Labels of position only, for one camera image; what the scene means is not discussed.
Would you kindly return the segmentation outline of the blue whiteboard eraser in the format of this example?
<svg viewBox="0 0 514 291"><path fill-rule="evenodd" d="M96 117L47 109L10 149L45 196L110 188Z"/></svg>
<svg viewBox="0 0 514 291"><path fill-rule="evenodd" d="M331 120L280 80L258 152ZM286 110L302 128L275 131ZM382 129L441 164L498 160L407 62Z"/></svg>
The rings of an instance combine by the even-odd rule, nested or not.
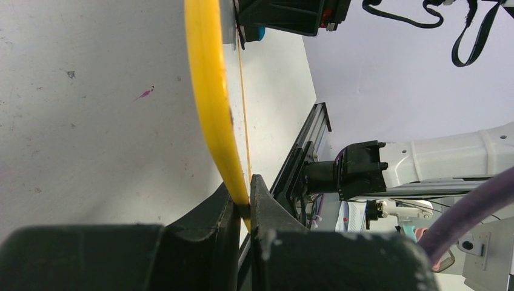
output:
<svg viewBox="0 0 514 291"><path fill-rule="evenodd" d="M236 25L240 46L245 50L245 45L248 42L261 41L265 35L265 27L243 26Z"/></svg>

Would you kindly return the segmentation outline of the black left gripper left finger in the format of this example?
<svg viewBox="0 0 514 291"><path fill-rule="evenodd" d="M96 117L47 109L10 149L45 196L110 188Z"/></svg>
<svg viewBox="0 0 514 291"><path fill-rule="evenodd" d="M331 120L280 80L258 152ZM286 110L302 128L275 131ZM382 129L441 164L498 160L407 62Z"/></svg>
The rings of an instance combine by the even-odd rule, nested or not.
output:
<svg viewBox="0 0 514 291"><path fill-rule="evenodd" d="M1 244L2 290L235 290L240 222L225 185L167 226L30 226Z"/></svg>

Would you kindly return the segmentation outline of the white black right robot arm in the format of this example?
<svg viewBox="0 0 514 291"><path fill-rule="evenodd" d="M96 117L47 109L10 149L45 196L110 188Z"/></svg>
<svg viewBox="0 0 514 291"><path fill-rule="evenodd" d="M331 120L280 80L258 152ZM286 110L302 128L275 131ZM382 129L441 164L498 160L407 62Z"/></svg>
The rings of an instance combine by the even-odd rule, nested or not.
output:
<svg viewBox="0 0 514 291"><path fill-rule="evenodd" d="M303 36L334 31L349 1L236 1L242 43L260 41L271 28ZM513 124L412 142L359 142L335 159L318 161L320 125L330 126L325 103L315 104L277 179L272 196L298 202L311 194L356 198L429 199L464 195L513 167Z"/></svg>

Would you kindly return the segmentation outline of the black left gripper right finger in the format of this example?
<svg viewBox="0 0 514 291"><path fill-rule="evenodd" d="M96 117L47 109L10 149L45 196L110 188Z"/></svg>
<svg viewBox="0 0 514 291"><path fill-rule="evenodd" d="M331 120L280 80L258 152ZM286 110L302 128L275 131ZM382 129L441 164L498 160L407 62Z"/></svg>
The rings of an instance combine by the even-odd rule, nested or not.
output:
<svg viewBox="0 0 514 291"><path fill-rule="evenodd" d="M311 231L250 183L253 290L438 290L424 251L396 232Z"/></svg>

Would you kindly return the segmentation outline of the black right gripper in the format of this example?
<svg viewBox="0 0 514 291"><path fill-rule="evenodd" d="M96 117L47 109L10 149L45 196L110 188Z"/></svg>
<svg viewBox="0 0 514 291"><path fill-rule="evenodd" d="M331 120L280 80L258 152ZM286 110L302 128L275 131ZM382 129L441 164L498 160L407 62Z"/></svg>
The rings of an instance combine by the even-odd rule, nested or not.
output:
<svg viewBox="0 0 514 291"><path fill-rule="evenodd" d="M315 36L318 27L335 31L345 21L351 0L248 0L238 2L237 19L245 32L270 28Z"/></svg>

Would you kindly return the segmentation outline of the yellow framed whiteboard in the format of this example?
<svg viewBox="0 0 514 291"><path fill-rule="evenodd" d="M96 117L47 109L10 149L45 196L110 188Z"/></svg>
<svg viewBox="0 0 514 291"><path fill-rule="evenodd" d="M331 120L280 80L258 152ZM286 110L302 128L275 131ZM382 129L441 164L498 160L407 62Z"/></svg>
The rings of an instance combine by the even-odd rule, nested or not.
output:
<svg viewBox="0 0 514 291"><path fill-rule="evenodd" d="M185 36L196 111L205 142L247 230L249 193L233 132L218 1L184 1Z"/></svg>

